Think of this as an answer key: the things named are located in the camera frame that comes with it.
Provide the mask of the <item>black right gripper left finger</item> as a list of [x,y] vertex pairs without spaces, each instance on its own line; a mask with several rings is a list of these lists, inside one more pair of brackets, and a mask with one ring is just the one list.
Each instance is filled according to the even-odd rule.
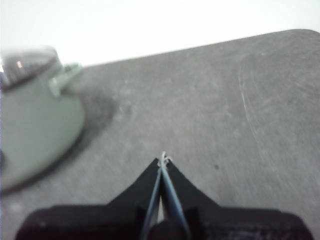
[[158,159],[122,193],[104,204],[41,208],[21,224],[17,240],[137,240],[158,176]]

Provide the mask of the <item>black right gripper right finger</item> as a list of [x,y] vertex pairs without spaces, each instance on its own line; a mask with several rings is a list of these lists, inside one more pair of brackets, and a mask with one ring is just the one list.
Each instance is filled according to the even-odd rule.
[[311,240],[297,215],[278,209],[221,206],[170,161],[167,175],[194,240]]

